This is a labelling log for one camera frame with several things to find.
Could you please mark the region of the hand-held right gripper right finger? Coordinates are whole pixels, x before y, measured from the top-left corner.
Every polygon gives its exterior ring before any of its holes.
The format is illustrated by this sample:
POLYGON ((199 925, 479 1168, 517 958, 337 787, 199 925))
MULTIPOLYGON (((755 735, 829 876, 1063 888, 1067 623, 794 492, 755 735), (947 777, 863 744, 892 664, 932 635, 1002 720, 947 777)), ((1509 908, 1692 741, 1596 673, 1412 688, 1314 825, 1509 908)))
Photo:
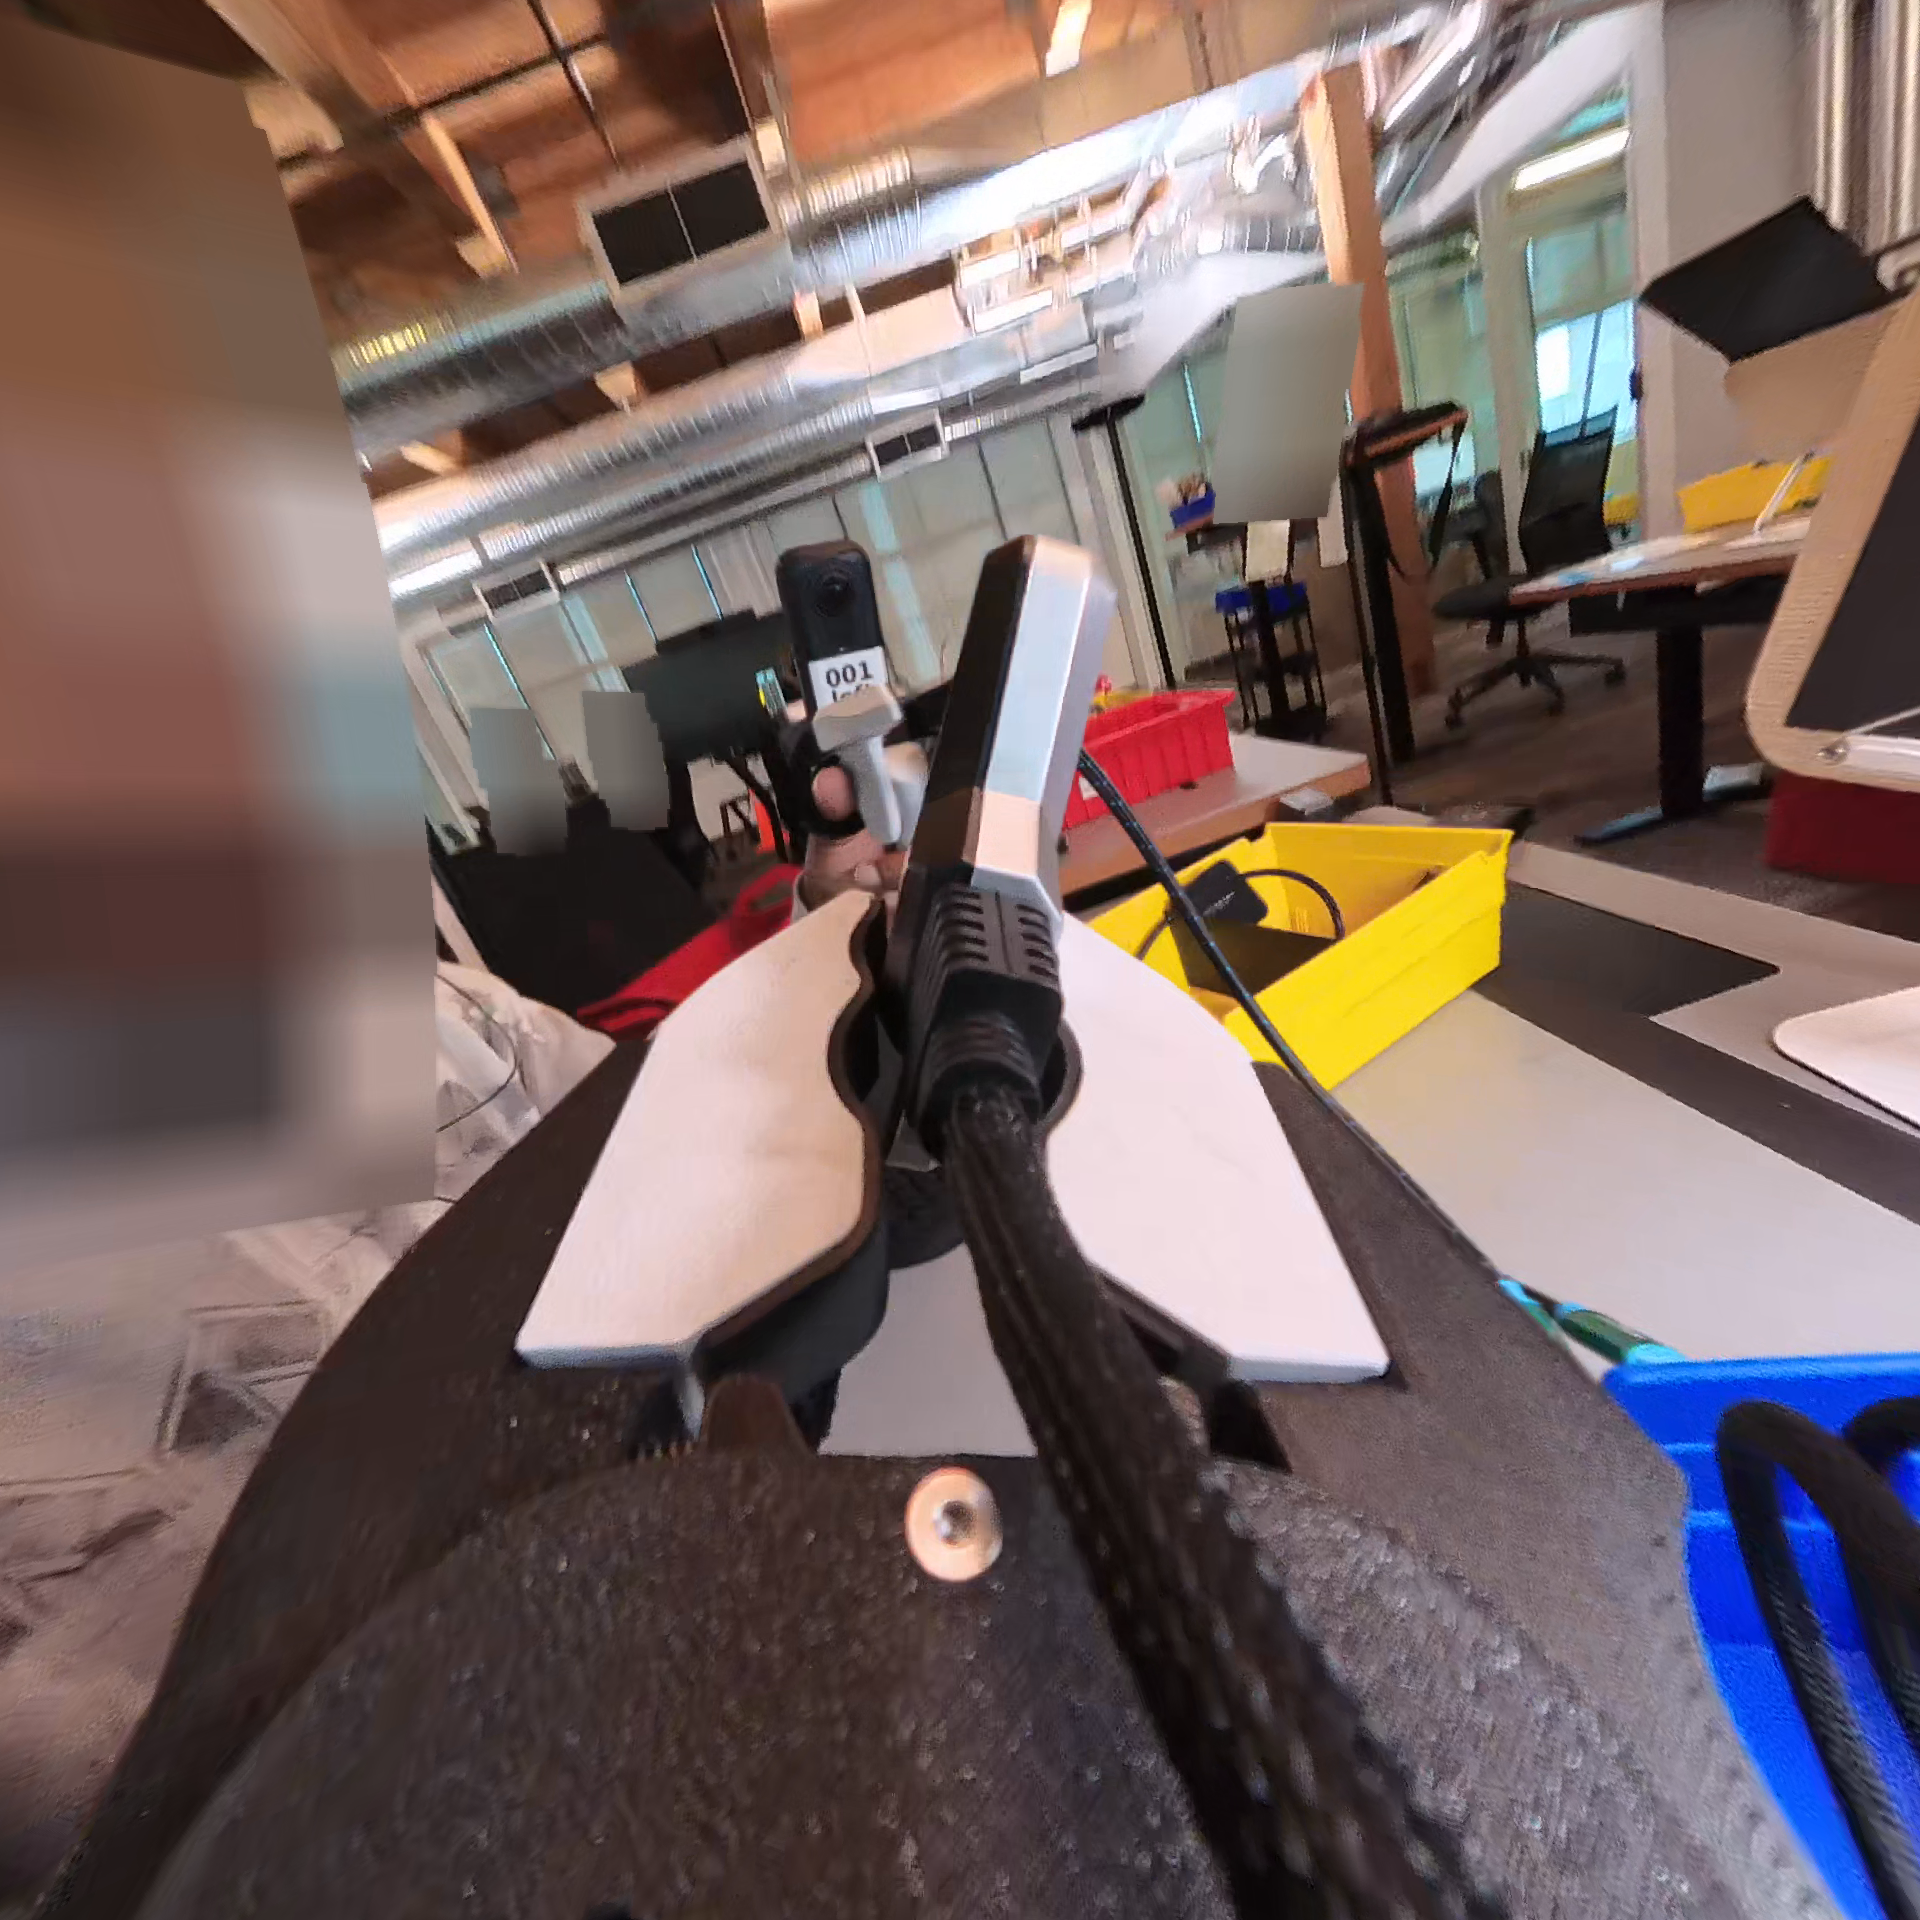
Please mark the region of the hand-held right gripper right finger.
POLYGON ((1253 1057, 1079 919, 1058 965, 1077 1078, 1044 1150, 1083 1257, 1229 1377, 1380 1377, 1385 1343, 1253 1057))

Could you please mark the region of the grey hdmi switch box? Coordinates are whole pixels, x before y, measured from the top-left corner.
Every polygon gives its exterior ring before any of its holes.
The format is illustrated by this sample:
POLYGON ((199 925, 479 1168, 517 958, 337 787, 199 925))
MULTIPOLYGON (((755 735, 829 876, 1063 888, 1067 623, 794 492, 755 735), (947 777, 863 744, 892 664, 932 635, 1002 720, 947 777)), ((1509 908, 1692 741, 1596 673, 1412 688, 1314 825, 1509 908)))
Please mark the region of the grey hdmi switch box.
POLYGON ((1113 613, 1091 552, 1050 536, 977 579, 881 991, 900 1116, 938 1163, 977 1093, 1034 1126, 1061 1078, 1061 836, 1113 613))

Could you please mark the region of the yellow plastic bin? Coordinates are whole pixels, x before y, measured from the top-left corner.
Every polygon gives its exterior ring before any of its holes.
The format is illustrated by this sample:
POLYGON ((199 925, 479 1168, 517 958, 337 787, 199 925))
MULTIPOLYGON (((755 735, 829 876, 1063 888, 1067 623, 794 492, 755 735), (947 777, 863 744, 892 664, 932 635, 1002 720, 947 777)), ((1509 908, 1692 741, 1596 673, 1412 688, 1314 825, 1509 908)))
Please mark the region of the yellow plastic bin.
POLYGON ((1338 1088, 1495 972, 1511 847, 1509 830, 1273 823, 1179 876, 1229 860, 1266 925, 1335 939, 1253 997, 1312 1078, 1338 1088))
POLYGON ((1677 488, 1683 526, 1689 534, 1713 534, 1803 516, 1821 499, 1831 467, 1827 455, 1811 452, 1704 475, 1677 488))

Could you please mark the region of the blue plastic bin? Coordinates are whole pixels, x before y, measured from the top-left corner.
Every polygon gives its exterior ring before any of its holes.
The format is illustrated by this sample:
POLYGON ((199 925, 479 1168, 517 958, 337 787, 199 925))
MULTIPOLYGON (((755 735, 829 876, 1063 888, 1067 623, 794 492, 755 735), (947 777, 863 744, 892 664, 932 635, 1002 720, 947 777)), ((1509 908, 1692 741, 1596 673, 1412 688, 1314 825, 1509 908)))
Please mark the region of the blue plastic bin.
POLYGON ((1914 1350, 1623 1361, 1687 1483, 1696 1638, 1843 1916, 1915 1916, 1914 1350))

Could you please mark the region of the person's left hand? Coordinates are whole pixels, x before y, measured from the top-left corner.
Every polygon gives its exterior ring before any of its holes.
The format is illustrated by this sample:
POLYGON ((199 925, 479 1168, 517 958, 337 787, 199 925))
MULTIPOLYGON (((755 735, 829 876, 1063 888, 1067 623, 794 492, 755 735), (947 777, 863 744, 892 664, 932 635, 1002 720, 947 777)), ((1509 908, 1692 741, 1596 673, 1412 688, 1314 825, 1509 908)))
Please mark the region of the person's left hand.
POLYGON ((856 783, 840 764, 829 760, 816 771, 810 799, 818 823, 807 833, 792 919, 797 921, 844 893, 875 896, 895 915, 908 851, 887 847, 865 825, 856 783))

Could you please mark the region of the red basket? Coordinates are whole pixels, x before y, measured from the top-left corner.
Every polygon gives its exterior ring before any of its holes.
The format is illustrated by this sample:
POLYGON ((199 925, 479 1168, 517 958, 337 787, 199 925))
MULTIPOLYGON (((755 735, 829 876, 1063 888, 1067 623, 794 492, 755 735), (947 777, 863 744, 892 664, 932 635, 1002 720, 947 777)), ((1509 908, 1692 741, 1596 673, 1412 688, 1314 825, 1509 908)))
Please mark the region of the red basket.
POLYGON ((770 942, 792 921, 797 880, 797 867, 773 867, 735 899, 722 919, 573 1016, 613 1040, 649 1040, 708 977, 770 942))

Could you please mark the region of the black bin divider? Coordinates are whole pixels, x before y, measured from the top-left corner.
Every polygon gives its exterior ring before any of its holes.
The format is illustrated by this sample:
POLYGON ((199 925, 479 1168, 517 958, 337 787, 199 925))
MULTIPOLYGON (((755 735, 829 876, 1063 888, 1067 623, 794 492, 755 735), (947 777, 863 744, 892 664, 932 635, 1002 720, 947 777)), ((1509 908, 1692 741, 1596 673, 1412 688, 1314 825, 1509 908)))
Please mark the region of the black bin divider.
MULTIPOLYGON (((1251 993, 1271 990, 1288 974, 1306 966, 1338 943, 1329 934, 1266 923, 1211 919, 1208 928, 1213 948, 1225 956, 1251 993)), ((1171 937, 1178 947, 1189 990, 1232 997, 1228 977, 1219 972, 1205 943, 1196 942, 1187 923, 1178 923, 1171 937)))

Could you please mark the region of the black partition panel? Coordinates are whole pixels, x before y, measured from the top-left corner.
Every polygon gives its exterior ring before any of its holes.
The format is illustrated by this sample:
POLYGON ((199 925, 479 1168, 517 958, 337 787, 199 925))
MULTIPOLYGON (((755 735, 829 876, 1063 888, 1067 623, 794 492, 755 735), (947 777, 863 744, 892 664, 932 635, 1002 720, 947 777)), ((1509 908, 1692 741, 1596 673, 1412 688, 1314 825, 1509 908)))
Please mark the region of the black partition panel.
POLYGON ((716 923, 652 831, 573 830, 559 852, 492 847, 429 864, 481 965, 565 1014, 624 990, 716 923))

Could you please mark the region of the black floor lamp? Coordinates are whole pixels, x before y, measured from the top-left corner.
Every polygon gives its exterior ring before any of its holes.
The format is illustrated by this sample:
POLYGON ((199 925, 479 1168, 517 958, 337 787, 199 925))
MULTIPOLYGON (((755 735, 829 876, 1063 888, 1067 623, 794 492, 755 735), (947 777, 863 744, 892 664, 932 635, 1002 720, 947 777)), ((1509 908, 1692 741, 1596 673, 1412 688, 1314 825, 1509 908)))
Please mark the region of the black floor lamp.
POLYGON ((1156 663, 1156 688, 1159 691, 1178 691, 1179 688, 1179 671, 1172 663, 1171 647, 1168 647, 1168 625, 1162 609, 1162 596, 1156 589, 1153 560, 1148 558, 1146 549, 1146 531, 1139 516, 1137 502, 1137 484, 1135 473, 1129 467, 1129 448, 1122 432, 1122 423, 1139 413, 1146 404, 1140 393, 1124 393, 1115 400, 1105 400, 1091 409, 1087 409, 1079 419, 1073 421, 1073 432, 1079 438, 1099 437, 1107 445, 1107 470, 1109 470, 1109 494, 1117 502, 1115 512, 1124 528, 1124 551, 1128 551, 1128 580, 1137 593, 1139 607, 1146 619, 1146 628, 1153 638, 1153 654, 1156 663))

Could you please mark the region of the red ribbed bin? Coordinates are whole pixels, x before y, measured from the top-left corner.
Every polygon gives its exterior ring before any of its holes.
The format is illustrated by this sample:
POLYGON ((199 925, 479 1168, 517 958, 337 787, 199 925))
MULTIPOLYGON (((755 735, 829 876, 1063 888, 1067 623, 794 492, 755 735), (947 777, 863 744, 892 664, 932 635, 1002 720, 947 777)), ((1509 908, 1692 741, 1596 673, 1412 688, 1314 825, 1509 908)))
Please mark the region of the red ribbed bin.
POLYGON ((1128 803, 1146 803, 1232 768, 1232 692, 1143 692, 1089 715, 1087 751, 1128 803))

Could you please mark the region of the grey wood-edged table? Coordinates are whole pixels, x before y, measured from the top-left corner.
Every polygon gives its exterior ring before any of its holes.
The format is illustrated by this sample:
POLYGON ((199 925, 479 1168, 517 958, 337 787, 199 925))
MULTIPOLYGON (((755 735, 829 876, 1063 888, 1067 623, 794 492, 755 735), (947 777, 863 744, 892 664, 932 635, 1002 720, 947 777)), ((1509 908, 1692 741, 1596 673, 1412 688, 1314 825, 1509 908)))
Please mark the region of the grey wood-edged table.
MULTIPOLYGON (((1375 768, 1362 751, 1235 734, 1232 768, 1140 799, 1135 812, 1155 846, 1175 867, 1187 867, 1236 836, 1259 831, 1298 805, 1344 803, 1375 788, 1375 768)), ((1061 885, 1071 911, 1139 893, 1148 883, 1139 847, 1113 815, 1099 813, 1067 830, 1061 885)))

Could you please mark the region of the black office chair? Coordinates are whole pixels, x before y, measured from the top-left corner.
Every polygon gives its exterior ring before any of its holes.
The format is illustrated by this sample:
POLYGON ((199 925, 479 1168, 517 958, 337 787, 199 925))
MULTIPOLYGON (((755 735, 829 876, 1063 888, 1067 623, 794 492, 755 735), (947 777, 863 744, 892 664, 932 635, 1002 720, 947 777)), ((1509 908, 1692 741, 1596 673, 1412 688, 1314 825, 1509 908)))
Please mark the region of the black office chair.
POLYGON ((1484 571, 1479 580, 1445 592, 1434 609, 1441 616, 1479 622, 1489 631, 1489 647, 1497 649, 1514 632, 1511 656, 1457 684, 1448 696, 1445 727, 1464 727, 1466 709, 1504 680, 1540 688, 1548 711, 1567 709, 1562 667, 1601 671, 1605 686, 1625 680, 1625 663, 1616 656, 1585 656, 1567 651, 1535 651, 1529 619, 1536 607, 1516 600, 1520 588, 1551 571, 1596 560, 1610 549, 1605 523, 1605 479, 1613 456, 1616 409, 1585 416, 1580 424, 1557 428, 1536 437, 1520 500, 1520 568, 1484 571))

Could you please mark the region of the black wood-edged board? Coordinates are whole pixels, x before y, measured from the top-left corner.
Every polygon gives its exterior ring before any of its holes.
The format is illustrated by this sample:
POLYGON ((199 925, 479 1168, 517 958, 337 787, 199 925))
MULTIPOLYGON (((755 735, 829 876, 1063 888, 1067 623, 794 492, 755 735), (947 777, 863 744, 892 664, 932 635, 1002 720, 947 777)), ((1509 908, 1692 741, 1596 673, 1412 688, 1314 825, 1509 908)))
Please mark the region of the black wood-edged board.
POLYGON ((1863 367, 1744 724, 1779 772, 1917 791, 1917 294, 1863 367))
POLYGON ((1720 356, 1749 455, 1785 462, 1835 440, 1899 296, 1803 196, 1668 268, 1640 305, 1720 356))

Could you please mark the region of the silver air duct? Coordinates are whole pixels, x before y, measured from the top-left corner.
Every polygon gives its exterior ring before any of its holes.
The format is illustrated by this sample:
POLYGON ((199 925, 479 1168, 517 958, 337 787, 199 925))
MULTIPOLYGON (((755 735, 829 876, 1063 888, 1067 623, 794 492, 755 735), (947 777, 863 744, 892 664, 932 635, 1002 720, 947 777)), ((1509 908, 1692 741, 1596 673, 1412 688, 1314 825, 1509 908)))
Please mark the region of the silver air duct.
POLYGON ((807 389, 794 367, 759 381, 714 380, 659 397, 449 479, 376 504, 397 604, 529 568, 627 523, 865 449, 908 428, 947 423, 967 403, 1019 385, 1055 389, 1091 367, 1093 343, 1050 351, 1023 333, 940 353, 924 381, 905 369, 807 389))
POLYGON ((1224 174, 1258 118, 1179 140, 1143 118, 996 163, 932 148, 865 156, 775 195, 769 237, 693 261, 621 294, 595 271, 535 271, 504 291, 380 327, 331 351, 365 449, 427 440, 588 381, 613 366, 930 268, 1002 233, 1067 229, 1067 248, 1139 215, 1146 189, 1224 174))

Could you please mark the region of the wooden post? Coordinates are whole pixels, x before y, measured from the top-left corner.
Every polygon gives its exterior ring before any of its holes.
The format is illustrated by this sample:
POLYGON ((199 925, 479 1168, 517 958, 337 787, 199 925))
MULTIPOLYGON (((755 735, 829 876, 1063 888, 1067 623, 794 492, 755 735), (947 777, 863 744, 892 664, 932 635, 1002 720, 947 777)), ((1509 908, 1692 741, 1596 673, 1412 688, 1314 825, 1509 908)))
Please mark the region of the wooden post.
MULTIPOLYGON (((1394 331, 1380 209, 1377 204, 1377 134, 1370 80, 1361 61, 1332 63, 1303 89, 1303 144, 1312 167, 1329 277, 1361 288, 1361 343, 1352 411, 1362 421, 1404 404, 1401 353, 1394 331)), ((1377 659, 1397 691, 1387 704, 1387 741, 1411 749, 1411 709, 1435 686, 1434 613, 1411 460, 1377 473, 1384 528, 1404 568, 1384 565, 1397 622, 1397 644, 1377 641, 1377 659)))

